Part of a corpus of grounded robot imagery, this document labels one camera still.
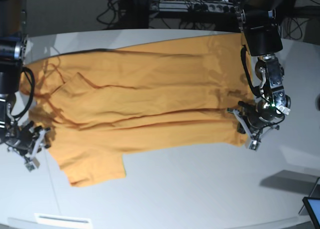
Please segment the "yellow T-shirt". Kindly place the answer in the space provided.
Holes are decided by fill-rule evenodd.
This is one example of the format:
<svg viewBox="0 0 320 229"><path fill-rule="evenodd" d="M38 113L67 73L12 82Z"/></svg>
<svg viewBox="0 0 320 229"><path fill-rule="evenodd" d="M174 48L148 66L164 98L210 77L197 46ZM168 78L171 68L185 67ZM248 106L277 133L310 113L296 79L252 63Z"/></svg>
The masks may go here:
<svg viewBox="0 0 320 229"><path fill-rule="evenodd" d="M49 152L71 186L126 176L124 154L226 143L240 147L227 108L250 102L239 33L91 50L35 61L36 106Z"/></svg>

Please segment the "white label on table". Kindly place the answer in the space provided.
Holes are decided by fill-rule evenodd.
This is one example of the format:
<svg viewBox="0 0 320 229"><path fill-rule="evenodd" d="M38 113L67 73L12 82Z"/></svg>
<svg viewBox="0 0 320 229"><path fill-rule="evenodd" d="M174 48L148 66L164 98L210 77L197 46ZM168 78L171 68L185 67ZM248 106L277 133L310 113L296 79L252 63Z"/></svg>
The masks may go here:
<svg viewBox="0 0 320 229"><path fill-rule="evenodd" d="M70 216L60 216L60 215L52 215L52 214L44 214L44 213L35 213L34 214L37 223L39 224L54 224L54 223L83 223L83 224L91 224L91 219L88 218L79 218L79 217L70 217Z"/></svg>

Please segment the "white power strip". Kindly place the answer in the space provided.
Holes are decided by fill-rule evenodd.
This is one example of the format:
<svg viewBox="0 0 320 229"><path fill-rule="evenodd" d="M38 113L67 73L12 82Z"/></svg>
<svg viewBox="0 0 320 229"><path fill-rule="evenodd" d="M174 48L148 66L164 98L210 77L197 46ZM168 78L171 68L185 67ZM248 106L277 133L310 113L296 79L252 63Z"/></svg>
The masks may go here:
<svg viewBox="0 0 320 229"><path fill-rule="evenodd" d="M234 13L235 7L231 4L222 3L194 3L190 7L195 12L208 13Z"/></svg>

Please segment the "tablet screen on stand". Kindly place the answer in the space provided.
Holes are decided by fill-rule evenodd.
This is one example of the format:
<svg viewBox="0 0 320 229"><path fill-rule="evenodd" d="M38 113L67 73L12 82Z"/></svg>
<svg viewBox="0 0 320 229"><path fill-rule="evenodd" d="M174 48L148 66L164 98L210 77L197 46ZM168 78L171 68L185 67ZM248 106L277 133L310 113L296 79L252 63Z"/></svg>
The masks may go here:
<svg viewBox="0 0 320 229"><path fill-rule="evenodd" d="M300 216L309 216L315 229L320 229L320 178L318 177L309 193L302 199Z"/></svg>

